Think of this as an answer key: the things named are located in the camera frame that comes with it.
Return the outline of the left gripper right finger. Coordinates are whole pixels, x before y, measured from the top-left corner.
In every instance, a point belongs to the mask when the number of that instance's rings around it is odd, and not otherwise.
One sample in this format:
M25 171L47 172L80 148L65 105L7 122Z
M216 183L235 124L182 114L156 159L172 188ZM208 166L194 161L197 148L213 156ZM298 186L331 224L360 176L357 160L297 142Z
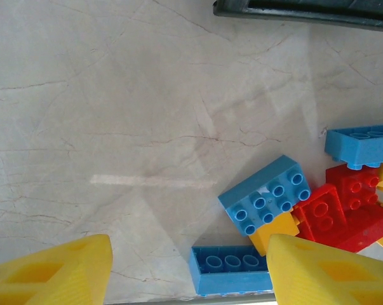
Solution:
M266 259L278 304L383 304L383 261L285 234Z

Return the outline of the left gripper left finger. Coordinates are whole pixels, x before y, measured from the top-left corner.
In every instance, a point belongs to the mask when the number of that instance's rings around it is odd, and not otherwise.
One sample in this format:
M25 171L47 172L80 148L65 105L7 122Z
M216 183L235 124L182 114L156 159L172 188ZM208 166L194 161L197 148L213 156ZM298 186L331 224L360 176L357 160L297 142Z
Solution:
M95 234L0 264L0 304L103 304L111 240Z

